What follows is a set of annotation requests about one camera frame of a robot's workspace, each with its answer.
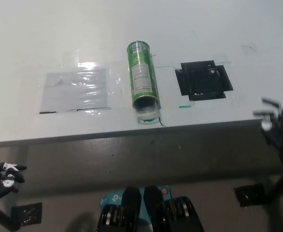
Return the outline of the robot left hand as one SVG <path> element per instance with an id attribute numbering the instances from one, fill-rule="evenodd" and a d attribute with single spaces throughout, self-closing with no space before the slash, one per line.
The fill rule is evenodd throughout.
<path id="1" fill-rule="evenodd" d="M 27 166 L 0 162 L 0 199 L 10 192 L 18 193 L 19 190 L 15 183 L 24 183 L 25 179 L 21 171 Z"/>

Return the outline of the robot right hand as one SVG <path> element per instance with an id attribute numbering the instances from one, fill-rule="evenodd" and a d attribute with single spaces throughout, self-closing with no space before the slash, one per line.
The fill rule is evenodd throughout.
<path id="1" fill-rule="evenodd" d="M 269 145 L 283 152 L 283 104 L 263 97 L 262 103 L 272 110 L 255 110 L 253 116 L 261 119 L 261 130 Z"/>

